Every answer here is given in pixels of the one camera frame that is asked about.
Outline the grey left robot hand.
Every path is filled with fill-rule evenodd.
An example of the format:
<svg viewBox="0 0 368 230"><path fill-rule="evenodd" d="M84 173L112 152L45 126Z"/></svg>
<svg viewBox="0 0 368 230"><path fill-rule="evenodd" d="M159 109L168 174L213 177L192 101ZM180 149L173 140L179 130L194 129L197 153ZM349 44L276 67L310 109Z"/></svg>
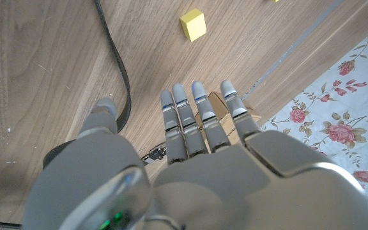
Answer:
<svg viewBox="0 0 368 230"><path fill-rule="evenodd" d="M282 132L261 131L229 81L232 144L200 82L195 120L180 84L160 95L168 166L150 182L109 98L46 156L24 229L368 229L368 199L345 169Z"/></svg>

